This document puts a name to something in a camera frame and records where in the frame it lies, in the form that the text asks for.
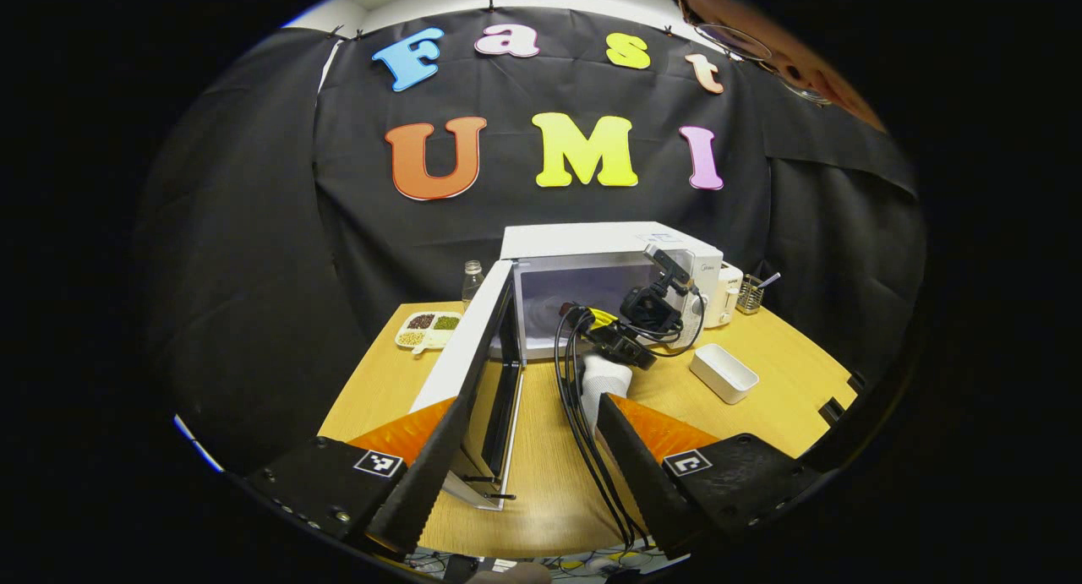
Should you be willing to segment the white divided plate with beans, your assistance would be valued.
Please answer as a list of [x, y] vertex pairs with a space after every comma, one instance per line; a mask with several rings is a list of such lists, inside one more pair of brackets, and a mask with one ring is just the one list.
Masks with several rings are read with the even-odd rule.
[[412, 354], [445, 348], [456, 333], [462, 314], [459, 311], [417, 311], [408, 315], [394, 336], [394, 344]]

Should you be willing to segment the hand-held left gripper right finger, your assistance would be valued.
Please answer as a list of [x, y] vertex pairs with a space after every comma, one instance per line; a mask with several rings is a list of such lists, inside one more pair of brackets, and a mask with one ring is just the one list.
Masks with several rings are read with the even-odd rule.
[[625, 396], [601, 396], [596, 430], [669, 558], [745, 546], [824, 477], [756, 435], [720, 439]]

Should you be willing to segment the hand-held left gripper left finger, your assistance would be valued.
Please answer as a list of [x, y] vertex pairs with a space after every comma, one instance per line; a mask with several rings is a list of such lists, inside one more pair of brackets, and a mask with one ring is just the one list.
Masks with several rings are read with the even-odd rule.
[[450, 396], [348, 442], [316, 435], [245, 485], [324, 537], [403, 559], [428, 523], [467, 415], [467, 401]]

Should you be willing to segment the white toaster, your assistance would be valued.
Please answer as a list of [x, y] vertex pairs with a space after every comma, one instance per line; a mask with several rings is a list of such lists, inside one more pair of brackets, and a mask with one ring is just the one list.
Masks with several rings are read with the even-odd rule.
[[729, 326], [740, 295], [743, 273], [733, 264], [720, 263], [714, 291], [705, 298], [704, 327]]

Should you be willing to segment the white microwave oven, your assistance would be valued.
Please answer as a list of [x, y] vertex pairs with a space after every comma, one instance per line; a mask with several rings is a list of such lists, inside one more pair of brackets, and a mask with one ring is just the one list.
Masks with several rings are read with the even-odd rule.
[[[444, 490], [477, 510], [502, 510], [527, 364], [572, 361], [594, 350], [592, 333], [558, 335], [560, 306], [580, 303], [620, 315], [634, 287], [654, 283], [659, 268], [644, 256], [657, 245], [692, 277], [701, 294], [714, 291], [723, 254], [654, 221], [550, 223], [509, 227], [494, 261], [456, 333], [440, 350], [413, 410], [450, 396], [469, 403], [467, 426], [457, 443]], [[675, 344], [641, 343], [677, 353], [696, 341], [699, 307], [692, 296], [669, 291], [685, 329]]]

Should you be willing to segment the eyeglasses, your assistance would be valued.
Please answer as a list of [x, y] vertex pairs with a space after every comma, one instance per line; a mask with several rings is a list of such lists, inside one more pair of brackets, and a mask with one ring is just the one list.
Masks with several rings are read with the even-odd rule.
[[782, 71], [782, 63], [779, 59], [773, 59], [773, 50], [757, 38], [735, 29], [735, 27], [722, 25], [722, 23], [692, 23], [691, 26], [696, 34], [726, 49], [730, 55], [753, 62], [762, 71], [777, 77], [789, 91], [800, 96], [801, 99], [819, 104], [819, 106], [831, 106], [832, 102], [823, 96], [822, 92], [816, 91], [809, 85], [797, 84], [792, 77], [787, 76], [786, 71]]

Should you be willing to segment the white rectangular container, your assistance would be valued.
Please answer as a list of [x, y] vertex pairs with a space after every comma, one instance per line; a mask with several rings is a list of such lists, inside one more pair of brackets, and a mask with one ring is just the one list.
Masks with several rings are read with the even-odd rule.
[[707, 344], [692, 351], [689, 369], [728, 406], [745, 399], [760, 383], [760, 376], [753, 369], [718, 344]]

